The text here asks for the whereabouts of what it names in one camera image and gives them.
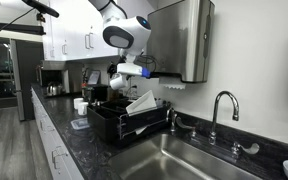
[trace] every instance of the kettle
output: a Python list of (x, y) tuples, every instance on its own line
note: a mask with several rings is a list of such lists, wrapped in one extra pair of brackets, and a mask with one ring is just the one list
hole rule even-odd
[(57, 96), (62, 94), (63, 86), (59, 82), (50, 82), (47, 86), (47, 96)]

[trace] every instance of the refrigerator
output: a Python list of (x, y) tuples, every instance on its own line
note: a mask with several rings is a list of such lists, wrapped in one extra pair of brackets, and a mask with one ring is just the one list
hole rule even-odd
[(36, 67), (44, 59), (43, 44), (11, 39), (10, 54), (13, 61), (19, 120), (35, 119), (31, 83), (37, 83)]

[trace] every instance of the white wall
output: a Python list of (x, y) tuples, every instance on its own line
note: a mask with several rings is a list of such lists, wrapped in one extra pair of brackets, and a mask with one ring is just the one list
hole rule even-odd
[(117, 0), (117, 3), (127, 13), (128, 18), (142, 16), (147, 19), (147, 15), (155, 11), (159, 0)]
[(222, 97), (218, 123), (288, 143), (288, 0), (213, 0), (215, 20), (209, 79), (205, 84), (169, 90), (157, 80), (139, 80), (138, 93), (176, 110), (211, 120), (216, 95), (232, 92), (240, 103), (240, 121)]

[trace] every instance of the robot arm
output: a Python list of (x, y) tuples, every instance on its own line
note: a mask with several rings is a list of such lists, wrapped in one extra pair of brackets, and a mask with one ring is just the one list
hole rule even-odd
[(125, 60), (125, 63), (117, 65), (117, 73), (110, 81), (112, 88), (126, 87), (128, 75), (150, 77), (150, 72), (146, 68), (133, 63), (137, 56), (143, 53), (151, 34), (148, 21), (140, 16), (127, 19), (124, 10), (113, 0), (89, 0), (89, 2), (102, 14), (104, 41), (112, 47), (121, 48), (120, 56)]

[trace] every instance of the ceiling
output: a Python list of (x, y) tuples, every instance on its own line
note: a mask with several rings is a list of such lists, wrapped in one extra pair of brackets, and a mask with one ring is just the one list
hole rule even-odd
[(30, 7), (21, 0), (0, 0), (0, 6), (22, 11), (30, 9)]

